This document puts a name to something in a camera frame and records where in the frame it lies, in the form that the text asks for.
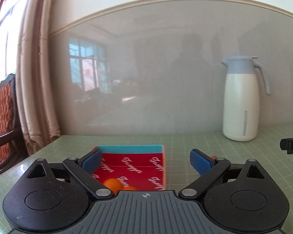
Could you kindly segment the orange tangerine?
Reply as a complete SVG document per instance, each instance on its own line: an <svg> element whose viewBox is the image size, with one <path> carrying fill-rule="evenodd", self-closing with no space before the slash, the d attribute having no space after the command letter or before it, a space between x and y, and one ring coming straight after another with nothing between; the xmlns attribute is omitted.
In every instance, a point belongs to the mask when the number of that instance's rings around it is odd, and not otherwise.
<svg viewBox="0 0 293 234"><path fill-rule="evenodd" d="M137 188L135 188L133 186L127 186L127 187L124 187L123 190L126 190L126 191L136 191Z"/></svg>
<svg viewBox="0 0 293 234"><path fill-rule="evenodd" d="M114 194L123 189L123 184L118 179L107 179L103 185L112 190Z"/></svg>

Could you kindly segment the beige lace curtain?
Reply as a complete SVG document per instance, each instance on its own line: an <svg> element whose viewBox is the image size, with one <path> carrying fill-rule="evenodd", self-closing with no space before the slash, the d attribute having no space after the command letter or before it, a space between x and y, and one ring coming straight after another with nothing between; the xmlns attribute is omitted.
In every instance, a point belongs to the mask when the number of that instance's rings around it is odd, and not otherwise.
<svg viewBox="0 0 293 234"><path fill-rule="evenodd" d="M28 155L60 137L48 49L51 1L27 1L18 39L16 95Z"/></svg>

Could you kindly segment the white and grey thermos jug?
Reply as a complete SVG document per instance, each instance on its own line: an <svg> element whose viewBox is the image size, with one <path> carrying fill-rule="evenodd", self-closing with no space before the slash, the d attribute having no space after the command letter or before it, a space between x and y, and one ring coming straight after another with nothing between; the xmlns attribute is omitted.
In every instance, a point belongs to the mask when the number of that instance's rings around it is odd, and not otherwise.
<svg viewBox="0 0 293 234"><path fill-rule="evenodd" d="M266 95L271 87L256 57L232 56L222 61L227 68L223 101L223 135L233 141L256 138L259 125L260 94L256 69L263 79Z"/></svg>

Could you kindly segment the green grid tablecloth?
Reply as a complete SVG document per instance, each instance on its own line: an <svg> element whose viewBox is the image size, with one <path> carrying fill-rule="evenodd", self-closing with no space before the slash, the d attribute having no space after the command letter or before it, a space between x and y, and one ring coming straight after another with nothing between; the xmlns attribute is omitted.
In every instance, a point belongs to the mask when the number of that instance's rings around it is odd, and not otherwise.
<svg viewBox="0 0 293 234"><path fill-rule="evenodd" d="M31 230L82 233L293 233L293 124L250 142L222 133L62 136L0 175Z"/></svg>

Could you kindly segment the wooden sofa with red cushions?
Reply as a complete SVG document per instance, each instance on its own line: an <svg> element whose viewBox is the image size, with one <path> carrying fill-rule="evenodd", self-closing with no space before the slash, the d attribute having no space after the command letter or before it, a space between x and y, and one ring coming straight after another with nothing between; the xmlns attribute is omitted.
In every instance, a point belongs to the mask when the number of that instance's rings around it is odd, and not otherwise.
<svg viewBox="0 0 293 234"><path fill-rule="evenodd" d="M19 119L15 74L0 82L0 175L29 157Z"/></svg>

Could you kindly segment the colourful cardboard box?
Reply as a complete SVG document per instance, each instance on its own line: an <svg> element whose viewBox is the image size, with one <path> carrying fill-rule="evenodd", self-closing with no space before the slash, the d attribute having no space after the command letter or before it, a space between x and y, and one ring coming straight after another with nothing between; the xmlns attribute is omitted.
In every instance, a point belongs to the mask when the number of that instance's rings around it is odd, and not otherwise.
<svg viewBox="0 0 293 234"><path fill-rule="evenodd" d="M163 145L97 146L102 152L100 167L92 177L103 184L118 179L123 187L137 191L166 189L166 160Z"/></svg>

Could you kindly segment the orange tangerine front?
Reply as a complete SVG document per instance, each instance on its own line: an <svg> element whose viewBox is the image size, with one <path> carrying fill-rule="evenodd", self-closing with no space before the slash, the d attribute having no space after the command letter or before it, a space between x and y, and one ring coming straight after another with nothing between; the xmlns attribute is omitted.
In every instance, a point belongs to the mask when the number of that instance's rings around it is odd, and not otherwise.
<svg viewBox="0 0 293 234"><path fill-rule="evenodd" d="M135 188L133 186L127 186L127 187L124 187L123 190L126 190L126 191L136 191L137 188Z"/></svg>

